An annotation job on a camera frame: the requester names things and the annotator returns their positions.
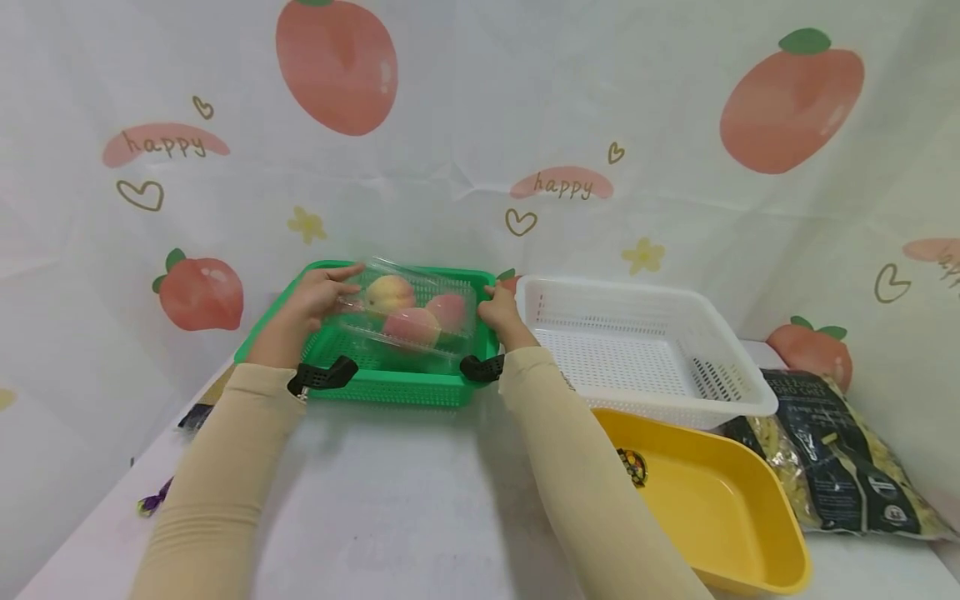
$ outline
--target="purple object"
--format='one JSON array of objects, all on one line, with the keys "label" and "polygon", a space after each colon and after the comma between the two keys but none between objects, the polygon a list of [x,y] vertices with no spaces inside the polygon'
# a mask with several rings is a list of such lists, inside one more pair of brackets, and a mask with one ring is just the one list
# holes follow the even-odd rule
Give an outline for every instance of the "purple object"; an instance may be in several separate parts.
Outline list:
[{"label": "purple object", "polygon": [[160,488],[160,491],[157,492],[156,495],[149,495],[136,503],[136,508],[140,516],[153,516],[156,509],[160,508],[163,501],[167,499],[167,492],[170,490],[170,484],[173,483],[173,480],[173,477],[168,479],[167,483],[163,484],[163,487]]}]

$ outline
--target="white table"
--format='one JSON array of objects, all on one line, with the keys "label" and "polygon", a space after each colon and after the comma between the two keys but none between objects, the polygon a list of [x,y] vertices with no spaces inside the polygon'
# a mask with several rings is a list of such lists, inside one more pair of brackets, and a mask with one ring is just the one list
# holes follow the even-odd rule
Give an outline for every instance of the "white table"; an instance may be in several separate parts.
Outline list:
[{"label": "white table", "polygon": [[[765,345],[745,346],[758,364],[780,364]],[[187,444],[173,427],[161,434],[18,600],[125,599],[154,524],[136,501]],[[960,598],[926,544],[820,535],[808,545],[814,576],[798,597]],[[459,412],[310,403],[264,515],[254,587],[271,600],[580,597],[495,386]]]}]

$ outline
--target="green plastic basket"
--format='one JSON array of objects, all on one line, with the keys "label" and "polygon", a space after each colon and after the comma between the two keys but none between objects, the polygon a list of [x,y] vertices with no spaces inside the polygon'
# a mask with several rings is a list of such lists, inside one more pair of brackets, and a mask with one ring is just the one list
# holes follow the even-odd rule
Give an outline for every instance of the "green plastic basket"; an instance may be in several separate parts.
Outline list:
[{"label": "green plastic basket", "polygon": [[[267,312],[256,322],[247,340],[237,350],[233,359],[242,363],[260,333],[260,329],[283,306],[294,288],[303,277],[303,273],[311,269],[333,269],[345,267],[351,263],[342,260],[323,260],[310,264],[294,279],[287,289],[283,290],[279,298],[274,301]],[[484,298],[484,286],[494,285],[496,278],[483,271],[465,269],[435,269],[418,267],[427,273],[465,281],[477,294],[477,298]],[[418,372],[391,371],[391,361],[386,354],[375,351],[358,351],[363,344],[357,343],[357,336],[328,323],[320,331],[307,340],[303,347],[302,361],[314,367],[327,369],[338,357],[345,355],[356,362],[360,371],[350,380],[346,387],[337,390],[310,390],[309,397],[329,398],[338,400],[364,400],[372,402],[386,402],[393,404],[420,404],[455,408],[469,403],[473,391],[484,384],[468,381],[459,371],[451,370],[450,374],[424,374]],[[477,319],[473,336],[472,353],[481,361],[493,358],[499,351],[500,344],[493,332]]]}]

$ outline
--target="hand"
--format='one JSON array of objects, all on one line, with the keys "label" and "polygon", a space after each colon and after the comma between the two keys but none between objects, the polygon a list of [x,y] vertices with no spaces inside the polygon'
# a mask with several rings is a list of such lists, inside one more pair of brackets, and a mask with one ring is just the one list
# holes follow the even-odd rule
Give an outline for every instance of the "hand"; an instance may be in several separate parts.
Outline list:
[{"label": "hand", "polygon": [[294,293],[277,312],[275,319],[288,319],[303,324],[313,333],[320,329],[324,318],[348,309],[340,303],[342,296],[357,294],[359,285],[347,285],[345,280],[363,273],[365,265],[356,263],[339,269],[312,269],[303,274]]},{"label": "hand", "polygon": [[306,339],[320,329],[324,319],[341,310],[342,296],[356,294],[358,285],[343,281],[359,275],[364,265],[339,269],[313,269],[303,274],[293,294],[260,330],[247,355],[247,362],[279,369],[296,369]]},{"label": "hand", "polygon": [[516,310],[513,292],[503,287],[500,282],[497,282],[495,288],[486,286],[484,291],[490,294],[492,299],[480,302],[477,315],[496,333],[496,337],[508,352],[540,345],[530,329],[523,324],[520,313]]}]

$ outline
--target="beige sleeve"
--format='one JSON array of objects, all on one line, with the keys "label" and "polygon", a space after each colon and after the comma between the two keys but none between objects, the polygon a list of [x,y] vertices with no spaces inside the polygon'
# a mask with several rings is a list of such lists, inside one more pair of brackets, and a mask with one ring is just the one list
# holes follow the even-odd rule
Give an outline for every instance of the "beige sleeve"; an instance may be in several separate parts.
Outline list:
[{"label": "beige sleeve", "polygon": [[296,372],[239,365],[157,514],[132,600],[250,596],[254,538],[283,449],[306,412]]},{"label": "beige sleeve", "polygon": [[500,393],[519,423],[543,507],[589,600],[712,599],[549,350],[507,354]]}]

